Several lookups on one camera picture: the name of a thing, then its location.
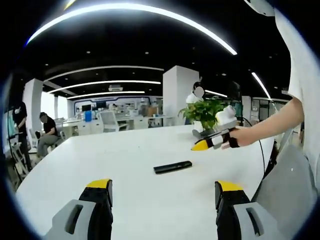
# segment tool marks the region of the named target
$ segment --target black remote control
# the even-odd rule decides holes
[[[164,174],[190,167],[192,167],[192,163],[190,161],[181,161],[163,166],[155,166],[153,169],[155,174]]]

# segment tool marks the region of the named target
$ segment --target black ceiling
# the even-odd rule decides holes
[[[119,1],[77,0],[66,12],[95,3],[115,2]],[[244,0],[140,0],[131,3],[158,7],[187,17],[217,34],[238,54],[232,55],[204,33],[175,19],[144,11],[109,10],[76,16],[36,37],[18,60],[15,77],[23,81],[31,78],[44,81],[84,68],[129,65],[164,71],[106,68],[64,75],[51,82],[61,87],[106,80],[161,82],[165,71],[179,65],[199,71],[208,90],[223,94],[228,83],[235,81],[244,95],[266,97],[251,75],[255,72],[272,98],[286,98],[281,89],[289,85],[290,54],[273,17],[256,13]],[[162,85],[121,85],[124,91],[162,95]],[[107,88],[96,84],[69,90],[81,95],[107,92]],[[48,86],[43,89],[53,90]],[[56,94],[69,96],[61,91]]]

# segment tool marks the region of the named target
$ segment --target green leaves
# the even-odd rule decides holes
[[[217,123],[216,113],[223,109],[223,103],[212,98],[187,104],[186,108],[179,111],[178,116],[183,113],[183,117],[190,119],[191,122],[201,121],[204,129],[212,129]]]

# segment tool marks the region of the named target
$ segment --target window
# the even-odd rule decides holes
[[[58,119],[68,119],[68,100],[63,96],[58,96]]]
[[[55,119],[55,96],[51,93],[42,92],[41,112],[45,112],[50,118]]]

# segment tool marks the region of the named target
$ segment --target gray pants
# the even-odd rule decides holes
[[[48,155],[48,147],[52,146],[57,140],[58,137],[56,135],[43,135],[39,139],[36,153],[40,156],[45,157],[46,155]]]

